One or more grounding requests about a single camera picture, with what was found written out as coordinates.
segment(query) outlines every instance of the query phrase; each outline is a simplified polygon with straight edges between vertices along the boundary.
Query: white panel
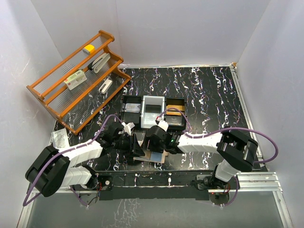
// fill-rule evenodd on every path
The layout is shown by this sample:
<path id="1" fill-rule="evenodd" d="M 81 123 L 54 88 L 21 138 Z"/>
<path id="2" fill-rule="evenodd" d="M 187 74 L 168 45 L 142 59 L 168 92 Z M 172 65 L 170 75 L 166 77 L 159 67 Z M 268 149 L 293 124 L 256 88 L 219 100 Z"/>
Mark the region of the white panel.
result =
<path id="1" fill-rule="evenodd" d="M 63 148 L 63 149 L 59 150 L 59 152 L 65 151 L 69 148 L 79 147 L 80 145 L 87 144 L 90 141 L 91 141 L 91 139 L 88 140 L 87 142 L 78 144 L 76 146 Z M 99 158 L 102 149 L 103 148 L 100 146 L 100 144 L 98 142 L 94 141 L 87 146 L 84 146 L 84 147 L 72 150 L 70 152 L 64 153 L 63 156 L 69 158 L 69 160 L 70 160 L 69 167 L 73 167 L 73 166 L 75 166 L 75 165 L 77 165 L 81 162 L 85 162 L 89 159 Z"/>
<path id="2" fill-rule="evenodd" d="M 200 134 L 189 134 L 191 136 L 198 136 Z M 190 152 L 217 152 L 217 143 L 222 138 L 221 133 L 214 134 L 212 136 L 202 139 L 192 139 L 185 135 L 182 135 L 179 140 L 178 148 L 184 153 Z"/>
<path id="3" fill-rule="evenodd" d="M 76 184 L 87 184 L 91 176 L 92 174 L 85 167 L 79 166 L 75 168 L 69 168 L 66 171 L 66 175 L 62 181 L 61 187 Z"/>
<path id="4" fill-rule="evenodd" d="M 27 90 L 61 57 L 30 0 L 0 1 L 0 227 L 16 227 L 24 175 L 48 144 L 54 119 Z"/>
<path id="5" fill-rule="evenodd" d="M 156 125 L 156 118 L 165 110 L 165 97 L 164 96 L 143 96 L 142 99 L 142 118 L 141 127 L 150 128 Z M 159 113 L 147 113 L 146 105 L 159 105 L 161 106 L 161 111 Z"/>
<path id="6" fill-rule="evenodd" d="M 268 3 L 116 0 L 124 64 L 140 67 L 238 61 Z"/>
<path id="7" fill-rule="evenodd" d="M 168 130 L 168 123 L 164 120 L 160 120 L 160 122 L 158 123 L 158 125 L 160 128 L 162 128 L 165 132 Z"/>
<path id="8" fill-rule="evenodd" d="M 215 177 L 224 182 L 228 182 L 238 172 L 239 170 L 236 170 L 226 160 L 224 160 L 218 164 L 218 168 L 215 172 Z"/>
<path id="9" fill-rule="evenodd" d="M 109 46 L 121 54 L 114 0 L 31 0 L 62 58 L 104 30 L 114 35 Z"/>
<path id="10" fill-rule="evenodd" d="M 278 144 L 276 171 L 295 228 L 303 227 L 304 1 L 272 0 L 238 65 L 241 89 L 256 130 Z M 259 140 L 266 158 L 273 146 Z"/>

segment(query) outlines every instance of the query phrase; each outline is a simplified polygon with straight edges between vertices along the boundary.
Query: yellow object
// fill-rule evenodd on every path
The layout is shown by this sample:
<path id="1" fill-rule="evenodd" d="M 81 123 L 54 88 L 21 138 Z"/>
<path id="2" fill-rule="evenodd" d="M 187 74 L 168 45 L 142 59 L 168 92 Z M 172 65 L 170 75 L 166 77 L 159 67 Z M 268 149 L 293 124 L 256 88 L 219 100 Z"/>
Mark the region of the yellow object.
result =
<path id="1" fill-rule="evenodd" d="M 169 105 L 167 105 L 167 109 L 168 108 L 177 108 L 178 110 L 180 110 L 180 111 L 184 111 L 184 106 L 182 106 L 182 105 L 171 105 L 171 104 L 169 104 Z M 168 110 L 167 111 L 167 115 L 181 115 L 178 111 L 176 111 L 176 110 Z"/>
<path id="2" fill-rule="evenodd" d="M 89 44 L 89 45 L 85 46 L 82 50 L 87 55 L 90 55 L 90 54 L 92 54 L 93 51 L 95 51 L 95 47 L 92 44 Z"/>

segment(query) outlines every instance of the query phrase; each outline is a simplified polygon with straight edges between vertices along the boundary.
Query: wooden rack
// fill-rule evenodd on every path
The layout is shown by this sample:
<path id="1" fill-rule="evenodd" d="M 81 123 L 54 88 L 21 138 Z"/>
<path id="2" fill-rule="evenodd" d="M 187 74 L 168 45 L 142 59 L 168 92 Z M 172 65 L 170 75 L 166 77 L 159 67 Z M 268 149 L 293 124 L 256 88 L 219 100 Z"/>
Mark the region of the wooden rack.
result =
<path id="1" fill-rule="evenodd" d="M 118 68 L 123 58 L 111 52 L 108 47 L 113 41 L 111 34 L 99 31 L 40 79 L 27 86 L 47 111 L 73 134 L 78 134 L 131 79 Z M 89 44 L 95 47 L 95 51 L 87 55 L 82 49 Z M 103 53 L 109 53 L 111 58 L 96 74 L 87 66 Z M 64 80 L 79 69 L 85 72 L 87 80 L 69 90 Z M 113 83 L 107 93 L 102 95 L 98 88 L 107 78 Z"/>

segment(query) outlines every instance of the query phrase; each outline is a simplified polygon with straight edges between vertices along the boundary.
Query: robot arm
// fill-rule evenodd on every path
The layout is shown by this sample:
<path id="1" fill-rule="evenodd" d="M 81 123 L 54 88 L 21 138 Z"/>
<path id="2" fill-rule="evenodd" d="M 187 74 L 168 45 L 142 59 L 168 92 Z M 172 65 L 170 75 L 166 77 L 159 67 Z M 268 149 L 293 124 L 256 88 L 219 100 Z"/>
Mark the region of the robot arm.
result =
<path id="1" fill-rule="evenodd" d="M 223 188 L 239 172 L 250 172 L 256 158 L 258 143 L 240 131 L 227 131 L 209 137 L 198 134 L 166 132 L 167 126 L 160 121 L 147 132 L 152 149 L 160 148 L 170 153 L 210 152 L 219 153 L 224 161 L 219 163 L 212 177 L 204 179 L 210 188 Z"/>
<path id="2" fill-rule="evenodd" d="M 114 147 L 113 144 L 117 139 L 121 138 L 123 133 L 129 134 L 133 127 L 132 123 L 120 124 L 114 122 L 107 131 L 102 133 L 101 138 L 96 141 L 89 140 L 61 150 L 53 146 L 47 146 L 28 169 L 25 178 L 30 183 L 33 183 L 38 173 L 52 157 L 62 151 L 71 149 L 71 151 L 58 156 L 47 166 L 35 187 L 43 196 L 48 197 L 61 187 L 76 184 L 88 185 L 92 181 L 94 171 L 90 167 L 75 166 L 89 159 L 99 158 L 102 153 L 106 153 L 108 148 Z"/>
<path id="3" fill-rule="evenodd" d="M 96 141 L 89 140 L 70 147 L 70 149 L 75 149 L 56 157 L 43 171 L 35 187 L 48 197 L 60 187 L 76 184 L 91 186 L 90 182 L 94 181 L 92 177 L 94 170 L 90 167 L 75 166 L 107 154 L 108 148 L 126 151 L 131 156 L 141 156 L 143 151 L 137 142 L 136 135 L 131 136 L 133 127 L 133 123 L 113 122 Z M 215 167 L 212 177 L 204 179 L 203 184 L 209 188 L 223 188 L 238 172 L 252 171 L 258 144 L 240 131 L 227 131 L 203 138 L 201 135 L 189 135 L 182 132 L 169 134 L 167 129 L 168 124 L 160 121 L 158 125 L 147 130 L 145 140 L 149 140 L 149 150 L 153 152 L 165 150 L 172 154 L 211 152 L 219 153 L 224 158 L 224 161 Z M 46 147 L 27 171 L 26 179 L 33 183 L 45 164 L 61 151 L 53 146 Z"/>

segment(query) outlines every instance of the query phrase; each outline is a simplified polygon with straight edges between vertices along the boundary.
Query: marble surface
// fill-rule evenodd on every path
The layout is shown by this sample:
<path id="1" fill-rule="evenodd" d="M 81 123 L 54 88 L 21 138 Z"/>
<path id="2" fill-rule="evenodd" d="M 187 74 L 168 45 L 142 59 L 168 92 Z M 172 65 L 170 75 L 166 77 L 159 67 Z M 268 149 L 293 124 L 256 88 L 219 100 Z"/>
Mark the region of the marble surface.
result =
<path id="1" fill-rule="evenodd" d="M 132 80 L 77 135 L 68 132 L 70 145 L 93 138 L 109 114 L 119 115 L 122 95 L 157 95 L 182 97 L 187 101 L 187 114 L 192 133 L 209 133 L 226 125 L 247 127 L 241 103 L 226 67 L 128 68 L 123 70 Z M 63 128 L 56 124 L 55 130 Z M 134 162 L 112 150 L 108 155 L 92 159 L 96 171 L 186 171 L 213 170 L 223 159 L 219 154 L 191 152 L 169 154 L 164 164 Z"/>

